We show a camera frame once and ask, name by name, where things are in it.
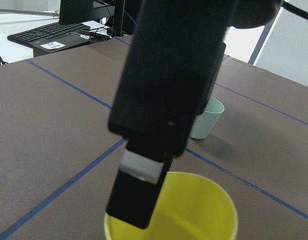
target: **white wall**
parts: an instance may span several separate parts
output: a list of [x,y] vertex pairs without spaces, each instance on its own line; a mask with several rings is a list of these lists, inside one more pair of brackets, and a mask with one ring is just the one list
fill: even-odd
[[54,11],[59,8],[60,0],[0,0],[0,9]]
[[[308,12],[308,0],[289,3]],[[308,86],[308,20],[283,10],[256,66]]]
[[224,41],[226,43],[225,54],[247,63],[263,29],[264,26],[254,29],[237,29],[231,27]]
[[47,10],[55,11],[60,9],[60,0],[48,0]]

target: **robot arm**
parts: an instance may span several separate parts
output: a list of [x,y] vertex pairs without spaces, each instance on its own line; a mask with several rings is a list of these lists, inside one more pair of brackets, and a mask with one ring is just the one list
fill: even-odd
[[265,24],[282,0],[146,0],[111,111],[128,143],[107,213],[146,228],[172,159],[210,97],[229,26]]

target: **blue tape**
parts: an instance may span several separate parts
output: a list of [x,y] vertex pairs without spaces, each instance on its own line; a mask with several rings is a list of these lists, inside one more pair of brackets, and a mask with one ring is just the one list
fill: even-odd
[[225,173],[227,173],[227,174],[229,174],[229,175],[231,175],[231,176],[233,176],[233,177],[235,177],[235,178],[241,180],[242,182],[244,182],[245,184],[249,185],[249,186],[252,187],[253,189],[260,191],[261,193],[263,193],[263,194],[265,194],[266,196],[270,197],[271,199],[273,199],[274,201],[278,202],[279,204],[282,204],[284,207],[287,207],[288,209],[292,210],[293,212],[295,212],[295,213],[301,215],[302,217],[308,219],[308,215],[307,215],[306,213],[304,213],[304,212],[298,210],[297,208],[293,207],[292,205],[290,205],[290,204],[284,202],[283,200],[281,200],[281,199],[275,197],[274,195],[272,195],[272,194],[266,192],[265,190],[263,190],[263,189],[257,187],[256,185],[250,183],[249,181],[247,181],[247,180],[241,178],[240,176],[238,176],[238,175],[232,173],[231,171],[229,171],[229,170],[227,170],[227,169],[221,167],[220,165],[218,165],[218,164],[212,162],[211,160],[208,160],[207,158],[205,158],[205,157],[199,155],[198,153],[195,153],[194,151],[192,151],[192,150],[190,150],[190,149],[188,149],[188,148],[186,148],[186,151],[187,151],[188,153],[194,155],[195,157],[197,157],[197,158],[203,160],[204,162],[206,162],[206,163],[212,165],[213,167],[215,167],[215,168],[217,168],[217,169],[219,169],[219,170],[221,170],[221,171],[223,171],[223,172],[225,172]]
[[117,39],[118,41],[121,41],[124,44],[127,44],[128,46],[130,46],[130,44],[128,42],[125,42],[124,40],[121,40],[119,37],[114,37],[115,39]]
[[228,59],[229,58],[229,55],[226,55],[225,57],[223,57],[223,60],[222,60],[222,62],[224,62],[226,59]]
[[272,109],[272,110],[274,110],[274,111],[276,111],[276,112],[278,112],[278,113],[280,113],[280,114],[283,114],[283,115],[285,115],[285,116],[287,116],[287,117],[289,117],[289,118],[291,118],[291,119],[294,119],[294,120],[296,120],[296,121],[298,121],[298,122],[300,122],[300,123],[302,123],[302,124],[308,125],[308,122],[302,121],[302,120],[300,120],[300,119],[298,119],[298,118],[296,118],[296,117],[294,117],[294,116],[292,116],[292,115],[289,115],[289,114],[284,113],[284,112],[282,112],[282,111],[280,111],[280,110],[277,110],[277,109],[273,108],[272,106],[266,105],[266,104],[264,104],[264,103],[262,103],[262,102],[260,102],[260,101],[257,101],[257,100],[255,100],[255,99],[252,99],[251,97],[248,97],[248,96],[246,96],[246,95],[244,95],[244,94],[241,94],[241,93],[239,93],[239,92],[237,92],[237,91],[234,91],[234,90],[232,90],[232,89],[230,89],[230,88],[228,88],[228,87],[225,87],[225,86],[220,85],[220,84],[218,84],[218,83],[215,83],[215,85],[216,85],[216,86],[219,86],[219,87],[221,87],[221,88],[223,88],[223,89],[226,89],[226,90],[228,90],[228,91],[230,91],[230,92],[232,92],[232,93],[235,93],[235,94],[237,94],[237,95],[240,95],[240,96],[242,96],[242,97],[244,97],[244,98],[246,98],[246,99],[248,99],[248,100],[251,100],[251,101],[253,101],[253,102],[256,102],[256,103],[258,103],[258,104],[260,104],[260,105],[262,105],[262,106],[264,106],[264,107],[267,107],[267,108],[269,108],[269,109]]
[[75,90],[81,92],[82,94],[86,95],[87,97],[91,98],[92,100],[95,100],[96,102],[100,103],[101,105],[103,105],[103,106],[105,106],[105,107],[107,107],[107,108],[109,108],[109,109],[112,108],[109,104],[105,103],[104,101],[101,101],[100,99],[94,97],[93,95],[89,94],[88,92],[85,92],[84,90],[80,89],[79,87],[77,87],[77,86],[71,84],[70,82],[68,82],[68,81],[66,81],[66,80],[64,80],[64,79],[62,79],[61,77],[59,77],[59,76],[53,74],[52,72],[48,71],[47,69],[43,68],[42,66],[38,65],[37,63],[35,63],[35,62],[33,62],[33,61],[29,60],[29,59],[27,59],[26,61],[29,62],[30,64],[34,65],[35,67],[39,68],[40,70],[44,71],[44,72],[47,73],[48,75],[50,75],[50,76],[52,76],[52,77],[58,79],[58,80],[61,81],[62,83],[64,83],[64,84],[70,86],[71,88],[73,88],[73,89],[75,89]]
[[21,217],[17,222],[11,225],[7,230],[5,230],[2,234],[0,234],[0,240],[5,240],[10,237],[15,231],[21,228],[25,223],[27,223],[30,219],[32,219],[35,215],[37,215],[41,210],[47,207],[52,201],[58,198],[61,194],[63,194],[68,188],[70,188],[74,183],[76,183],[79,179],[81,179],[84,175],[86,175],[91,169],[93,169],[97,164],[99,164],[102,160],[104,160],[109,154],[115,151],[118,147],[120,147],[125,142],[124,139],[119,140],[113,146],[111,146],[107,151],[101,154],[98,158],[93,160],[89,165],[83,168],[79,173],[73,176],[68,182],[54,191],[51,195],[49,195],[45,200],[36,205],[30,212]]

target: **cable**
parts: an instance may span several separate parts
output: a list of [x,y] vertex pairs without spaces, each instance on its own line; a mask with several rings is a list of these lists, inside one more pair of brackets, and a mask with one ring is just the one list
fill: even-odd
[[126,12],[126,10],[124,10],[124,14],[126,14],[126,16],[129,17],[129,19],[133,22],[134,25],[136,25],[135,20],[133,20],[133,18],[128,14],[128,12]]
[[95,33],[99,33],[99,32],[102,32],[102,31],[104,31],[104,30],[107,30],[107,28],[104,28],[104,27],[103,27],[103,29],[101,29],[101,30],[99,30],[99,29],[98,29],[97,31],[95,31]]
[[108,11],[108,13],[109,13],[110,18],[113,19],[113,16],[111,15],[111,13],[110,13],[110,11],[109,11],[109,9],[108,9],[107,4],[103,3],[103,2],[105,2],[104,0],[103,0],[103,2],[100,1],[100,0],[94,0],[94,1],[97,2],[97,3],[99,3],[99,4],[104,5],[104,6],[107,8],[107,11]]
[[96,32],[98,32],[99,29],[105,30],[106,28],[105,28],[104,26],[101,26],[101,27],[98,27],[98,28],[89,29],[89,31],[91,32],[91,31],[93,31],[93,30],[96,30]]
[[110,6],[114,6],[115,5],[115,1],[113,0],[94,0],[95,2],[102,4],[102,5],[110,5]]
[[291,12],[292,14],[295,14],[301,18],[304,18],[306,20],[308,20],[308,12],[302,10],[302,9],[299,9],[291,4],[289,4],[288,2],[283,2],[283,5],[282,7],[284,9],[286,9],[287,11]]
[[113,27],[112,27],[113,28],[113,36],[116,36],[115,28],[114,28],[114,19],[113,19],[112,15],[110,14],[110,11],[109,11],[108,7],[106,7],[106,8],[107,8],[107,11],[109,13],[110,18],[113,20]]
[[109,16],[110,16],[111,18],[113,17],[113,16],[111,15],[109,9],[108,9],[108,5],[111,5],[111,4],[105,3],[105,2],[110,2],[111,0],[109,0],[109,1],[107,1],[107,0],[102,0],[102,1],[100,1],[100,0],[94,0],[94,1],[97,2],[97,3],[99,3],[99,4],[104,5],[104,6],[107,8],[107,11],[108,11],[108,13],[109,13]]

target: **cup rim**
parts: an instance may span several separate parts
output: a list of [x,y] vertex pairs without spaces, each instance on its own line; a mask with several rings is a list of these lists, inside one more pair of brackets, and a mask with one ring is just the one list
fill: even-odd
[[206,108],[207,108],[207,106],[208,106],[208,104],[207,104],[206,108],[204,109],[204,112],[209,113],[209,114],[221,114],[221,113],[223,113],[223,112],[225,111],[224,104],[222,104],[220,100],[218,100],[218,99],[216,99],[216,98],[214,98],[214,97],[212,97],[212,96],[210,97],[210,99],[215,99],[216,102],[217,102],[217,104],[220,104],[220,105],[221,105],[222,110],[221,110],[221,111],[207,111],[207,110],[206,110]]
[[[232,200],[232,198],[230,197],[230,195],[227,193],[227,191],[222,187],[220,186],[218,183],[216,183],[215,181],[205,177],[205,176],[202,176],[202,175],[199,175],[199,174],[196,174],[196,173],[191,173],[191,172],[178,172],[178,171],[169,171],[168,172],[168,175],[178,175],[178,174],[182,174],[182,175],[187,175],[187,176],[192,176],[192,177],[196,177],[196,178],[201,178],[201,179],[204,179],[204,181],[208,181],[208,182],[211,182],[213,183],[214,185],[217,186],[217,188],[222,192],[223,196],[225,198],[227,198],[229,204],[231,205],[231,208],[233,210],[233,213],[234,213],[234,226],[233,226],[233,229],[231,231],[231,234],[230,234],[230,237],[228,240],[235,240],[237,238],[237,232],[238,232],[238,225],[239,225],[239,219],[238,219],[238,214],[237,214],[237,209],[236,209],[236,206]],[[104,216],[104,230],[105,230],[105,236],[106,236],[106,239],[107,240],[113,240],[112,237],[111,237],[111,234],[110,234],[110,229],[109,229],[109,226],[108,226],[108,220],[109,220],[109,215],[107,213],[105,213],[105,216]]]

